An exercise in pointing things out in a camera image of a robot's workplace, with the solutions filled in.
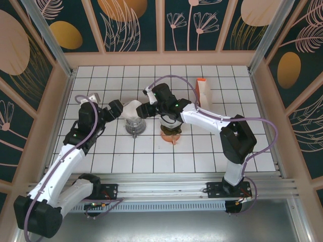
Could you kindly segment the grey transparent coffee dripper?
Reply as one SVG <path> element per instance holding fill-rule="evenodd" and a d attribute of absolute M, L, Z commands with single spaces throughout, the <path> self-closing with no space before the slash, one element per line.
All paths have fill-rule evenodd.
<path fill-rule="evenodd" d="M 141 135 L 146 129 L 146 122 L 144 119 L 126 119 L 125 128 L 128 134 L 136 139 L 137 136 Z"/>

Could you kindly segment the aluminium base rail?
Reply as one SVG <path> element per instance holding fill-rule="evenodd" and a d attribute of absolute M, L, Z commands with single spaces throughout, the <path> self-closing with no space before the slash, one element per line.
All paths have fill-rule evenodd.
<path fill-rule="evenodd" d="M 224 173 L 107 173 L 97 174 L 103 184 L 118 184 L 118 197 L 130 201 L 184 201 L 207 199 L 207 182 L 220 182 Z M 292 178 L 276 172 L 247 172 L 257 187 L 258 199 L 299 196 Z"/>

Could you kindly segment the orange white filter pack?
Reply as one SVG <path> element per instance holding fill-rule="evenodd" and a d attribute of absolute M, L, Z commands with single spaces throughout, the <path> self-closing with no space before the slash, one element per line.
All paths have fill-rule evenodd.
<path fill-rule="evenodd" d="M 195 90 L 198 97 L 198 105 L 202 109 L 210 110 L 212 104 L 212 93 L 206 78 L 197 78 Z"/>

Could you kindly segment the grey metal base sheet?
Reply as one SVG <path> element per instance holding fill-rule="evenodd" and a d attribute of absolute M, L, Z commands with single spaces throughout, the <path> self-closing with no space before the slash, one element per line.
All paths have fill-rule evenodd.
<path fill-rule="evenodd" d="M 242 214 L 224 211 L 114 212 L 98 220 L 66 216 L 40 242 L 313 242 L 287 200 L 259 200 Z"/>

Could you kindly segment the aluminium frame post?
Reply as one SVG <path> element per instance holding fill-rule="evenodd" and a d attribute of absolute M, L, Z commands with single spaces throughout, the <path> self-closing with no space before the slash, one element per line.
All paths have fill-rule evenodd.
<path fill-rule="evenodd" d="M 53 33 L 51 32 L 49 25 L 46 20 L 43 18 L 38 6 L 34 2 L 34 0 L 21 0 L 24 5 L 27 13 L 30 15 L 31 19 L 35 23 L 37 29 L 40 31 L 42 36 L 44 37 L 45 42 L 48 44 L 50 50 L 56 57 L 56 60 L 61 65 L 64 72 L 68 77 L 73 75 L 73 69 L 69 65 L 61 47 L 58 45 Z"/>
<path fill-rule="evenodd" d="M 251 62 L 248 66 L 249 74 L 252 76 L 255 71 L 257 70 L 259 64 L 261 63 L 262 59 L 264 58 L 265 53 L 269 49 L 271 43 L 273 42 L 274 38 L 276 37 L 278 31 L 280 30 L 281 26 L 283 25 L 286 17 L 290 13 L 295 0 L 282 0 L 273 19 L 269 26 L 267 27 L 256 51 L 253 55 Z"/>

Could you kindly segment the orange transparent cup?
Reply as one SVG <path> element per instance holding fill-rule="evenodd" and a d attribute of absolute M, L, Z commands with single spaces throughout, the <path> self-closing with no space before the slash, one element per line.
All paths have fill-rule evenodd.
<path fill-rule="evenodd" d="M 166 135 L 164 132 L 161 132 L 160 136 L 164 141 L 171 143 L 172 145 L 176 145 L 181 135 L 180 134 Z"/>

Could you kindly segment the white paper coffee filter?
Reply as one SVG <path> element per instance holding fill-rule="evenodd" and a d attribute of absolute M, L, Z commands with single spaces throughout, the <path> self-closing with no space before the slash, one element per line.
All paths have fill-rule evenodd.
<path fill-rule="evenodd" d="M 176 129 L 177 127 L 180 127 L 182 125 L 181 122 L 177 121 L 177 120 L 172 120 L 169 119 L 167 116 L 162 116 L 159 119 L 161 125 L 165 126 L 167 129 Z"/>
<path fill-rule="evenodd" d="M 124 119 L 135 120 L 140 118 L 137 114 L 136 108 L 138 108 L 142 103 L 138 100 L 132 100 L 123 107 L 123 112 L 121 117 Z"/>

